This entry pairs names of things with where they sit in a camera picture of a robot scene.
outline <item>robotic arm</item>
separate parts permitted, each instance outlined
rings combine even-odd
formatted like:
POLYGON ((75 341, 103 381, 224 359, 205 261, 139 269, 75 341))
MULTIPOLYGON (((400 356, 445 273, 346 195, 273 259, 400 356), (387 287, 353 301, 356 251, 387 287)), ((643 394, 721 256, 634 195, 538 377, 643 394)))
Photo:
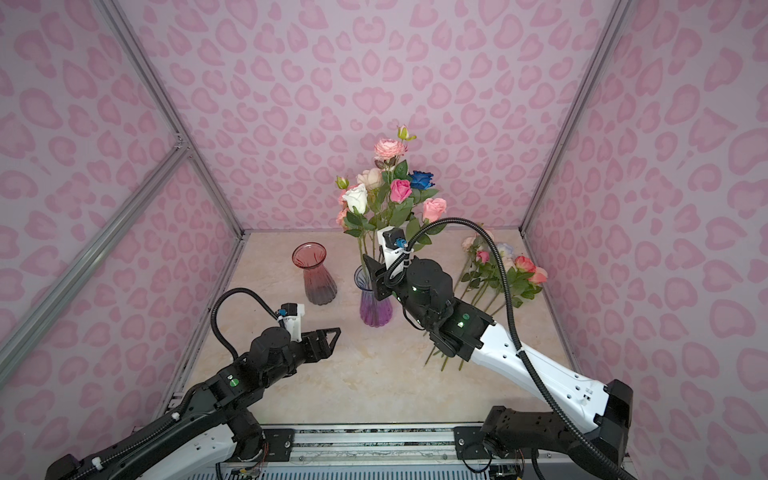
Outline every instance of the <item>robotic arm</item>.
MULTIPOLYGON (((235 290, 225 293, 212 310, 211 327, 217 337, 215 311, 221 300, 237 292, 258 297, 250 290, 235 290)), ((259 401, 275 382, 296 373, 302 364, 329 358, 341 334, 339 328, 301 333, 304 305, 287 303, 277 313, 263 305, 281 326, 264 330, 251 342, 248 352, 233 354, 230 365, 191 387, 169 413, 81 461, 72 455, 61 457, 48 467, 45 480, 132 480, 142 474, 170 480, 229 458, 238 462, 261 460, 266 454, 265 437, 247 407, 259 401), (329 334, 334 334, 330 341, 329 334), (211 444, 216 437, 218 441, 211 444), (204 443, 209 447, 201 451, 204 443)))
MULTIPOLYGON (((464 219, 438 222, 462 223, 481 235, 485 233, 464 219)), ((383 300, 393 294, 402 304, 406 319, 411 322, 410 314, 421 328, 411 322, 414 327, 426 330, 430 340, 447 356, 460 356, 467 362, 488 367, 550 406, 554 402, 560 408, 558 412, 553 406, 553 412, 542 414, 494 407, 482 427, 486 449, 501 458, 520 448, 563 452, 599 478, 632 478, 618 467, 631 423, 632 389, 619 380, 604 385, 579 375, 519 340, 515 346, 504 326, 453 295, 452 278, 437 262, 418 257, 411 261, 410 248, 422 232, 436 224, 424 227, 410 242, 399 228, 387 227, 377 232, 385 263, 364 258, 375 279, 376 298, 383 300), (594 450, 604 457, 599 458, 594 450)))

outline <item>blue rose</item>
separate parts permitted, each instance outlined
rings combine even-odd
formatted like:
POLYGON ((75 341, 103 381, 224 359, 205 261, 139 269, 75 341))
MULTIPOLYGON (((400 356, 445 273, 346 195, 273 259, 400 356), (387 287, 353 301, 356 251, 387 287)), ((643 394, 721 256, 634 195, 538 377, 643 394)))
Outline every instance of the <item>blue rose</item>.
POLYGON ((432 177, 434 176, 434 174, 414 170, 411 174, 411 178, 413 179, 411 180, 411 188, 416 190, 426 190, 430 187, 434 187, 435 184, 432 183, 432 177))

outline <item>red glass vase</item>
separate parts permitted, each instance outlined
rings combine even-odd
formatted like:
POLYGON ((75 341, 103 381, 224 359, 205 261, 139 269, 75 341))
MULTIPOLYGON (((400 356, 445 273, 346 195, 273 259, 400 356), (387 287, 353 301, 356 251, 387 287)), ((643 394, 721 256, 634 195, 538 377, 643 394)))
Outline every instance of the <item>red glass vase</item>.
POLYGON ((299 245, 291 256, 293 264, 304 271, 304 292, 315 305, 325 305, 336 298, 338 288, 324 267, 326 248, 317 242, 299 245))

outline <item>aluminum frame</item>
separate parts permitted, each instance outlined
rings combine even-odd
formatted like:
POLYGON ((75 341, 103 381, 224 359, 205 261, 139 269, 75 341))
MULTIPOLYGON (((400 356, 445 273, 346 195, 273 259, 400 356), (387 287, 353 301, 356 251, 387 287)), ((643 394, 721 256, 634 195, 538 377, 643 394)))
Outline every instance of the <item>aluminum frame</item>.
POLYGON ((8 341, 0 348, 0 389, 50 330, 61 311, 78 295, 104 259, 120 243, 176 169, 186 158, 190 158, 188 151, 184 142, 174 147, 141 187, 83 247, 67 271, 51 286, 45 298, 19 320, 8 341))
POLYGON ((184 352, 182 353, 181 358, 179 359, 179 362, 174 369, 174 373, 171 376, 173 380, 168 383, 160 403, 157 404, 157 407, 155 408, 154 414, 152 415, 153 420, 157 419, 166 412, 168 406, 171 403, 171 400, 174 398, 174 395, 176 395, 178 392, 181 392, 179 396, 179 398, 181 398, 181 396, 183 396, 186 392, 184 387, 187 384, 187 380, 189 379, 192 371, 194 370, 194 366, 197 362, 197 354, 200 353, 200 349, 203 348, 203 341, 205 340, 206 333, 208 332, 208 322, 206 321, 206 318, 208 317, 208 314, 213 308, 216 300, 222 293, 224 293, 225 290, 227 290, 235 268, 240 262, 240 256, 243 254, 243 249, 245 248, 247 241, 247 234, 240 238, 234 239, 234 245, 232 246, 232 251, 227 258, 227 263, 224 265, 224 269, 219 275, 219 280, 216 281, 216 285, 211 291, 208 304, 203 309, 203 313, 200 315, 200 319, 197 321, 197 325, 194 327, 194 331, 192 332, 190 341, 187 344, 187 348, 184 349, 184 352))
POLYGON ((160 109, 160 112, 170 126, 170 129, 175 132, 179 141, 190 145, 192 150, 192 165, 194 166, 195 171, 203 181, 203 185, 206 190, 208 190, 208 193, 214 199, 214 203, 227 219, 230 228, 236 235, 242 237, 243 227, 240 225, 237 215, 235 215, 232 206, 221 191, 219 184, 214 180, 214 176, 211 174, 200 151, 197 149, 194 139, 184 126, 179 112, 174 106, 173 101, 170 99, 170 95, 165 91, 160 76, 154 70, 148 56, 144 52, 144 48, 141 46, 131 23, 125 16, 123 8, 117 0, 93 0, 93 3, 104 16, 104 20, 110 26, 115 38, 120 43, 126 56, 131 61, 131 64, 134 66, 134 70, 144 82, 144 86, 147 87, 149 95, 154 99, 155 104, 157 104, 157 107, 160 109))
POLYGON ((544 168, 544 173, 541 174, 541 178, 534 189, 531 204, 528 205, 528 209, 525 211, 520 225, 521 233, 527 231, 533 223, 549 188, 551 179, 554 176, 554 171, 563 158, 566 146, 571 141, 581 116, 587 110, 589 99, 594 89, 598 86, 602 74, 605 72, 608 61, 636 4, 637 0, 616 0, 614 3, 611 13, 608 15, 608 22, 605 24, 605 28, 598 40, 598 47, 594 50, 587 65, 584 80, 579 84, 575 100, 571 104, 571 109, 568 111, 563 127, 560 129, 555 140, 555 146, 547 159, 547 166, 544 168))

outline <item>pink wall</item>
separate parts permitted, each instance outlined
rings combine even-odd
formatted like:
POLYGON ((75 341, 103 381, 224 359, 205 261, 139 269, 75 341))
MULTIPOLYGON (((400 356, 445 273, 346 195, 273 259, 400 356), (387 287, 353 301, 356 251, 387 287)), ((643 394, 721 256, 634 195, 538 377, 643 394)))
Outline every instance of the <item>pink wall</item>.
POLYGON ((0 343, 170 150, 88 0, 0 6, 0 343))
POLYGON ((335 228, 398 123, 451 215, 520 224, 613 0, 291 5, 122 2, 246 228, 335 228))
POLYGON ((0 391, 0 476, 42 478, 151 420, 233 242, 183 164, 0 391))
POLYGON ((768 477, 768 3, 640 3, 535 222, 642 478, 768 477))

